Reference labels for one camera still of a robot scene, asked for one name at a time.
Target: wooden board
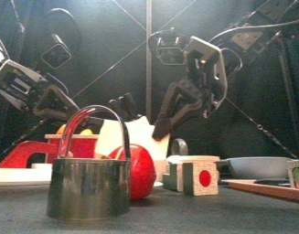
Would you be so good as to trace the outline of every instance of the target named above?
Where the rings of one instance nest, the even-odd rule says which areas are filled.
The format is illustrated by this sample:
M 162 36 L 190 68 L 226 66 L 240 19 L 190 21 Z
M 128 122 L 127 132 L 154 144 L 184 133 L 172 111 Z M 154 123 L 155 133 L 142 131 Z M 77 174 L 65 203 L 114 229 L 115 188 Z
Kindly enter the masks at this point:
M 299 189 L 254 184 L 254 180 L 223 180 L 231 188 L 299 201 Z

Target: metal pole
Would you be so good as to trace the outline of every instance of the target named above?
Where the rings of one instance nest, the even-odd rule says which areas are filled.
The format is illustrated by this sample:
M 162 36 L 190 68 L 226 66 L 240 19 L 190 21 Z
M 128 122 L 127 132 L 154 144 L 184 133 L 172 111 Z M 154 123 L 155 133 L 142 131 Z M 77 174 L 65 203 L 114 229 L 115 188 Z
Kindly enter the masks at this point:
M 151 36 L 151 26 L 152 26 L 152 22 L 151 22 L 151 10 L 152 10 L 152 2 L 151 0 L 147 0 L 147 90 L 146 90 L 146 115 L 147 115 L 147 119 L 151 123 L 151 53 L 150 53 L 150 49 L 148 49 L 148 39 Z

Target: red toy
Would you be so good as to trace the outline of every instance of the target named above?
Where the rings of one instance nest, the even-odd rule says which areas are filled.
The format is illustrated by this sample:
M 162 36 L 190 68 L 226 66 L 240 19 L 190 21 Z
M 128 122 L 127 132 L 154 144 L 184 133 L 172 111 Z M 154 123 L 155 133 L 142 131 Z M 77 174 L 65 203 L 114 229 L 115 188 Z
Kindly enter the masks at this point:
M 131 144 L 131 199 L 147 197 L 151 193 L 156 178 L 154 162 L 148 150 Z M 124 159 L 122 146 L 108 155 L 111 158 Z

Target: red object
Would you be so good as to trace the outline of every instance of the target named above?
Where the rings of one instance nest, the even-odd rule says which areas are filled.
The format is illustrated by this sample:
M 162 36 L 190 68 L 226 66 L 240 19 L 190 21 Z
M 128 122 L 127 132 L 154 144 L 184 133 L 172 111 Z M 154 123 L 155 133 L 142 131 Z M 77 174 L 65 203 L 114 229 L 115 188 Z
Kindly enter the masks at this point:
M 131 144 L 131 199 L 147 197 L 151 193 L 155 182 L 154 161 L 148 150 Z M 122 146 L 108 155 L 111 158 L 124 159 Z
M 203 170 L 199 174 L 199 182 L 202 186 L 210 186 L 211 184 L 211 173 L 207 170 Z
M 60 146 L 61 135 L 45 135 L 49 144 Z M 69 152 L 76 158 L 94 158 L 96 144 L 95 135 L 73 135 L 71 140 Z M 57 158 L 57 153 L 47 155 L 47 163 L 52 164 L 53 159 Z
M 0 168 L 27 168 L 27 161 L 32 154 L 57 154 L 59 146 L 41 142 L 25 141 L 7 155 L 0 162 Z

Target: red handle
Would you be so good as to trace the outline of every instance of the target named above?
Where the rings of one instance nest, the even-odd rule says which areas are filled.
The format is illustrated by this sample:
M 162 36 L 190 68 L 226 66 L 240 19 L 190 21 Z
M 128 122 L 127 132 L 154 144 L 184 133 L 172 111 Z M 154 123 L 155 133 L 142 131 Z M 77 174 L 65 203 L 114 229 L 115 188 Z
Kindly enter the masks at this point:
M 57 154 L 57 150 L 56 144 L 33 141 L 21 142 L 1 161 L 0 168 L 25 168 L 32 154 Z

